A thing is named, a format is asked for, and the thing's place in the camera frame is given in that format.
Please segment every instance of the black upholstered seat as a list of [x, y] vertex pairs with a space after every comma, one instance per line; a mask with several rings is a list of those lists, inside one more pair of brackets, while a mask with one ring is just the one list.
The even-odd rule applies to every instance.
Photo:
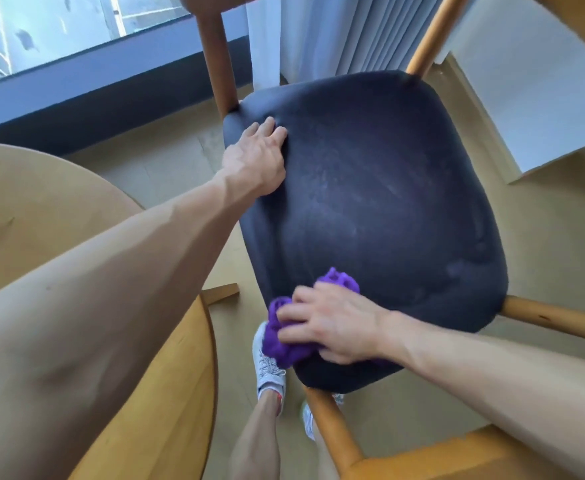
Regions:
[[[486, 194], [434, 90], [401, 72], [345, 75], [251, 94], [225, 144], [253, 121], [288, 128], [287, 177], [241, 219], [266, 304], [335, 266], [385, 308], [476, 332], [507, 289]], [[400, 369], [298, 363], [310, 387], [351, 392]]]

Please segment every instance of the forearm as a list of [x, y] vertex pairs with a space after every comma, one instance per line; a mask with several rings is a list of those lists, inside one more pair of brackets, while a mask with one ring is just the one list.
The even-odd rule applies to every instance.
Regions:
[[585, 361], [401, 314], [379, 354], [448, 390], [485, 418], [585, 478]]
[[0, 477], [66, 478], [253, 200], [218, 175], [0, 290]]

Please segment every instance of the white sneaker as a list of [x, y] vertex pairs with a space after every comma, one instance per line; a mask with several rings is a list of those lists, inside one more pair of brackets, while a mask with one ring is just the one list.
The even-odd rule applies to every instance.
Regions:
[[[333, 394], [333, 399], [335, 399], [337, 407], [339, 409], [342, 408], [344, 405], [344, 395], [343, 394]], [[306, 436], [308, 436], [311, 440], [315, 440], [315, 433], [312, 430], [312, 411], [310, 411], [310, 406], [308, 405], [308, 401], [304, 401], [301, 404], [301, 421], [303, 422], [304, 431], [306, 431]]]
[[255, 363], [255, 372], [257, 375], [257, 399], [266, 389], [272, 389], [281, 396], [279, 404], [279, 416], [284, 410], [284, 397], [286, 396], [286, 371], [277, 367], [275, 359], [267, 357], [262, 352], [264, 343], [264, 332], [266, 322], [263, 322], [257, 328], [255, 338], [253, 339], [253, 362]]

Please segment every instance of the table top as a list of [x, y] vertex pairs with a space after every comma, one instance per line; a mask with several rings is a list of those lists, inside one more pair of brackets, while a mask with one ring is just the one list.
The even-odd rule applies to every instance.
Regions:
[[[141, 211], [82, 167], [0, 144], [0, 289]], [[216, 403], [215, 339], [197, 298], [71, 478], [199, 478]]]

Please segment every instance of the wooden chair frame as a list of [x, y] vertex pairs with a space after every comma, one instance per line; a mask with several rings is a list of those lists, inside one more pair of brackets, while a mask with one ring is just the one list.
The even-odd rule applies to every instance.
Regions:
[[[215, 102], [222, 118], [239, 105], [228, 51], [222, 12], [252, 0], [181, 0], [197, 18], [204, 56]], [[554, 13], [585, 42], [585, 0], [536, 0]], [[443, 0], [406, 72], [424, 77], [439, 53], [468, 0]], [[585, 338], [585, 313], [547, 305], [516, 296], [507, 296], [501, 315], [544, 328]], [[343, 414], [330, 393], [305, 388], [308, 405], [323, 436], [335, 466], [347, 478], [435, 479], [475, 468], [491, 461], [517, 456], [518, 466], [510, 472], [517, 478], [527, 476], [521, 465], [535, 459], [521, 443], [494, 426], [488, 426], [442, 444], [433, 445], [390, 458], [363, 456], [352, 438]]]

